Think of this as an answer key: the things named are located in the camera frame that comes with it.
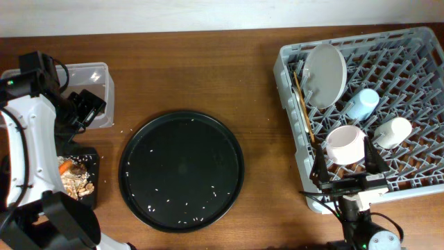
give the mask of gray dish rack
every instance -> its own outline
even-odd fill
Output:
[[[302,87],[307,81],[302,77],[305,59],[314,47],[324,43],[343,54],[347,85],[339,101],[324,110],[308,103],[311,93],[305,96],[311,129],[316,139],[323,142],[323,148],[328,133],[338,126],[356,125],[375,140],[373,133],[380,124],[397,116],[405,117],[412,123],[413,131],[399,147],[386,150],[375,144],[391,168],[386,174],[389,192],[375,202],[444,192],[444,53],[427,27],[286,45],[280,49],[273,71],[296,143],[295,157],[304,190],[318,192],[309,180],[314,149],[304,129],[298,93],[292,90],[293,72]],[[351,108],[347,103],[363,88],[376,90],[381,100],[370,118],[358,122],[346,115]],[[328,160],[325,150],[324,156],[332,180],[365,170],[364,160],[353,165],[335,165]],[[307,203],[315,212],[328,213],[310,199]]]

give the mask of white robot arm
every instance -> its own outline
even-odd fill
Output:
[[[20,68],[21,75],[0,81],[11,173],[0,238],[13,249],[135,249],[100,232],[94,212],[67,196],[58,171],[55,128],[71,140],[105,103],[86,90],[63,99],[53,59],[40,52],[20,57]],[[42,214],[49,220],[33,225]]]

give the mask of round black tray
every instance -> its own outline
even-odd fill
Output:
[[[133,214],[157,230],[188,233],[220,219],[244,180],[235,136],[198,112],[173,112],[133,135],[123,151],[119,186]]]

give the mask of wooden chopstick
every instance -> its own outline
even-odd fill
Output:
[[[299,87],[299,81],[298,81],[298,77],[296,76],[296,72],[293,72],[293,75],[294,75],[294,81],[296,82],[296,87],[298,88],[299,102],[300,102],[300,105],[302,106],[302,111],[304,113],[305,122],[307,123],[308,132],[309,132],[310,138],[311,138],[311,143],[314,143],[314,134],[313,134],[313,131],[311,130],[310,119],[308,118],[308,115],[307,115],[307,108],[305,107],[304,97],[302,97],[302,91],[300,90],[300,87]]]

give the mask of white cup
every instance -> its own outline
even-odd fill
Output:
[[[364,137],[366,134],[353,125],[340,126],[327,136],[327,155],[333,163],[349,165],[364,156]]]
[[[411,133],[411,123],[403,117],[395,117],[375,130],[375,137],[384,134],[375,142],[384,149],[396,148]]]

